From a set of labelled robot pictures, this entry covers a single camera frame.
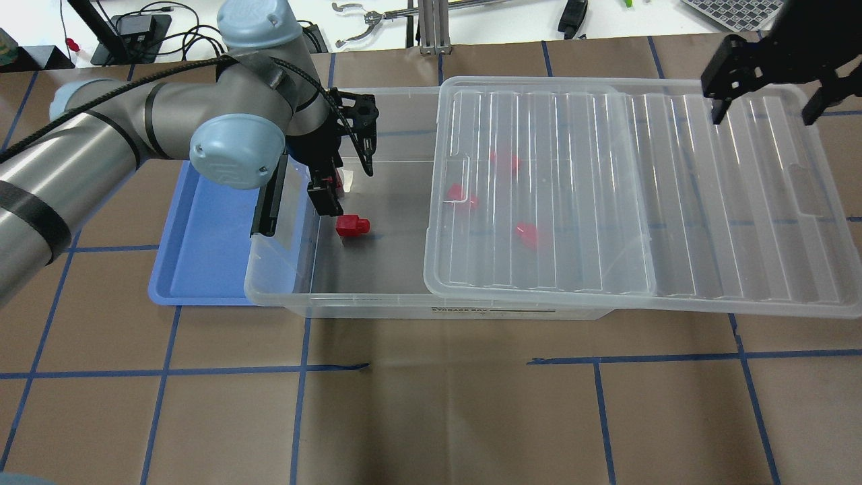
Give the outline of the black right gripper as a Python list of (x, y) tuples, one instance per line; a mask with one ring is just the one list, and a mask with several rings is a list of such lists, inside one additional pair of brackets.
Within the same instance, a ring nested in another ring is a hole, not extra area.
[(785, 1), (761, 40), (725, 36), (700, 77), (712, 123), (723, 122), (735, 98), (769, 84), (821, 83), (801, 110), (806, 126), (860, 96), (860, 67), (838, 74), (860, 57), (860, 18), (859, 1)]

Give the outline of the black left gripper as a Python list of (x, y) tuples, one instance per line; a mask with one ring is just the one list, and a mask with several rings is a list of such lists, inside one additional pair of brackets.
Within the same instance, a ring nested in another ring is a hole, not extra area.
[(323, 217), (344, 215), (342, 191), (334, 191), (324, 179), (335, 175), (343, 166), (341, 140), (346, 137), (356, 150), (360, 165), (368, 177), (374, 175), (373, 156), (378, 147), (379, 109), (376, 96), (329, 89), (320, 96), (327, 117), (323, 124), (304, 135), (286, 137), (288, 153), (293, 160), (308, 166), (310, 182), (307, 194)]

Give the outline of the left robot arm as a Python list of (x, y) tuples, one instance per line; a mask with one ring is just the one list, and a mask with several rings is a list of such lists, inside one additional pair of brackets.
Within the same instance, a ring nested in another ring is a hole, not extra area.
[(62, 86), (50, 121), (2, 153), (2, 303), (73, 245), (147, 160), (188, 160), (213, 183), (259, 193), (252, 230), (272, 236), (288, 162), (317, 214), (341, 217), (341, 141), (372, 176), (378, 107), (321, 85), (286, 1), (227, 1), (227, 51), (136, 81)]

